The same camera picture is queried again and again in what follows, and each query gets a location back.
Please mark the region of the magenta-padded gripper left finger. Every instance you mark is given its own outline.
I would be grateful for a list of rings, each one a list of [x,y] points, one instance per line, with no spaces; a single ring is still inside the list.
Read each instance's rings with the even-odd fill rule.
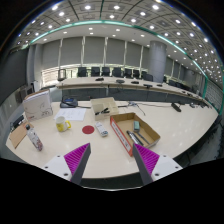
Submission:
[[[56,155],[42,169],[79,185],[91,154],[91,145],[84,144],[66,155]]]

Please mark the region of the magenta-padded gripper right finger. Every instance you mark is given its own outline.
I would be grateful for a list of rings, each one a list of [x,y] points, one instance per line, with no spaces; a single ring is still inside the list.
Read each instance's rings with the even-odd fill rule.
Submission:
[[[168,155],[158,155],[150,149],[138,144],[133,144],[132,153],[144,185],[182,169],[182,167]]]

